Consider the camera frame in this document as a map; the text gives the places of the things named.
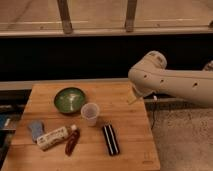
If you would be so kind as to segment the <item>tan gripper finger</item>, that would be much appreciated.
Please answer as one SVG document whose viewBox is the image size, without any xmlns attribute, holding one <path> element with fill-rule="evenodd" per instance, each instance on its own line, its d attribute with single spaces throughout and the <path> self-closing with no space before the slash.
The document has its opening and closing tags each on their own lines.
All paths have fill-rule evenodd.
<svg viewBox="0 0 213 171">
<path fill-rule="evenodd" d="M 135 103 L 136 101 L 137 101 L 137 97 L 134 94 L 134 92 L 133 91 L 129 91 L 128 95 L 127 95 L 127 103 L 129 105 L 131 105 L 131 104 Z"/>
</svg>

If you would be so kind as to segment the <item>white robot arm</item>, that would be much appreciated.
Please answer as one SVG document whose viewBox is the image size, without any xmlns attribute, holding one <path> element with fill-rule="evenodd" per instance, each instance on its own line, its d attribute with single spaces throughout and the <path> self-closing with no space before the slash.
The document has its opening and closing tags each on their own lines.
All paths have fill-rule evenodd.
<svg viewBox="0 0 213 171">
<path fill-rule="evenodd" d="M 128 72 L 133 92 L 142 97 L 160 92 L 213 107 L 213 71 L 168 70 L 166 66 L 162 53 L 148 52 Z"/>
</svg>

